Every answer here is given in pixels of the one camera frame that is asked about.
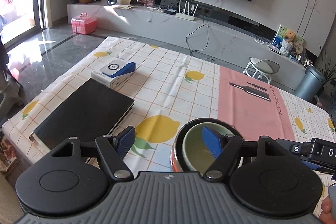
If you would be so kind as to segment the person's hand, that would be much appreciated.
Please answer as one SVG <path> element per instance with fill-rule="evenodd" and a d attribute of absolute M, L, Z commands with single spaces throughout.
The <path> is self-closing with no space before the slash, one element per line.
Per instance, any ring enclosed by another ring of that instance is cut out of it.
<path fill-rule="evenodd" d="M 329 196 L 327 196 L 322 204 L 321 209 L 322 212 L 319 216 L 319 220 L 324 224 L 335 224 L 335 219 L 333 219 L 331 210 L 332 210 L 333 204 Z"/>

